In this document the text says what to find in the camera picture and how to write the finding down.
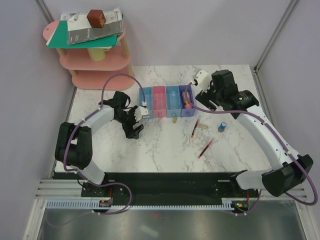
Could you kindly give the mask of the pink-capped clear tube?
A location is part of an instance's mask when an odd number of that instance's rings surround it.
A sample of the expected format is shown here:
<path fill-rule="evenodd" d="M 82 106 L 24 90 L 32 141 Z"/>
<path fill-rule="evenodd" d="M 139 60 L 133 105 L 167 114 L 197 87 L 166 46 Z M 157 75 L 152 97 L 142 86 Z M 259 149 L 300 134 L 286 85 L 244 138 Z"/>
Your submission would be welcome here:
<path fill-rule="evenodd" d="M 190 95 L 190 92 L 187 91 L 187 92 L 182 92 L 182 99 L 183 99 L 183 106 L 185 109 L 192 109 L 192 105 L 190 104 L 191 102 L 191 95 Z"/>

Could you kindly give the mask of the blue-capped small bottle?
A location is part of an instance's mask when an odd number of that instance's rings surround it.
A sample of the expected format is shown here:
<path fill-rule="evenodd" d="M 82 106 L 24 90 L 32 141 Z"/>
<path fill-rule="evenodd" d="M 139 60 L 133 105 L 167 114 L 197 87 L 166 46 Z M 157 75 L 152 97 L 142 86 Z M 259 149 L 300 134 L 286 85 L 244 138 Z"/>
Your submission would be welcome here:
<path fill-rule="evenodd" d="M 223 133 L 223 132 L 225 131 L 226 127 L 227 127 L 227 123 L 226 123 L 226 122 L 222 122 L 222 123 L 219 125 L 219 127 L 218 127 L 217 130 L 218 130 L 219 133 Z"/>

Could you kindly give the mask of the pastel four-compartment drawer organizer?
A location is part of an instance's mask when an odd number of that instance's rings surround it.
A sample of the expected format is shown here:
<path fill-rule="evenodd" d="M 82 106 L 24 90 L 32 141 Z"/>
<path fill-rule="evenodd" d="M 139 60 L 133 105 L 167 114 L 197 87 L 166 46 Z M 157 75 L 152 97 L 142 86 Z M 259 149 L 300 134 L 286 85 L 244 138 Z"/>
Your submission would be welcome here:
<path fill-rule="evenodd" d="M 139 104 L 146 101 L 149 119 L 193 117 L 196 109 L 187 103 L 194 102 L 192 88 L 186 85 L 150 86 L 139 90 Z"/>

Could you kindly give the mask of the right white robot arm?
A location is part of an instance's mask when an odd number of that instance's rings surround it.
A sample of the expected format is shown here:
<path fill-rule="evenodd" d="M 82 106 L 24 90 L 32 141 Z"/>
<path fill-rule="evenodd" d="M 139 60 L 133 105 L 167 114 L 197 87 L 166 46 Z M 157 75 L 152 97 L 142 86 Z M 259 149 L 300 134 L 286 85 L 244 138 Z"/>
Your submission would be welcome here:
<path fill-rule="evenodd" d="M 191 83 L 201 89 L 195 98 L 207 107 L 207 112 L 217 113 L 217 107 L 222 107 L 224 113 L 230 113 L 251 134 L 269 161 L 270 169 L 237 173 L 235 181 L 229 184 L 233 196 L 240 197 L 247 189 L 263 189 L 279 197 L 309 178 L 313 159 L 299 154 L 284 140 L 257 98 L 249 90 L 238 89 L 230 70 L 212 74 L 199 70 Z"/>

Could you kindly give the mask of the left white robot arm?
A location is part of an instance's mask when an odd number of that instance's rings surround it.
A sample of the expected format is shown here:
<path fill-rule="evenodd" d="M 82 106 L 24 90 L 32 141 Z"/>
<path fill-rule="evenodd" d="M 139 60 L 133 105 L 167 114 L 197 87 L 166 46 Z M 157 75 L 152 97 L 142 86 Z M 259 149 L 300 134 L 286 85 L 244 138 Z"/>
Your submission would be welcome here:
<path fill-rule="evenodd" d="M 89 181 L 92 191 L 99 197 L 106 196 L 110 185 L 104 181 L 105 172 L 101 170 L 93 157 L 93 135 L 109 122 L 117 121 L 122 125 L 125 137 L 138 139 L 142 124 L 135 126 L 142 118 L 149 116 L 147 103 L 129 107 L 130 97 L 116 91 L 113 98 L 102 100 L 100 106 L 77 123 L 63 122 L 59 127 L 54 157 L 63 163 L 66 172 L 75 172 Z"/>

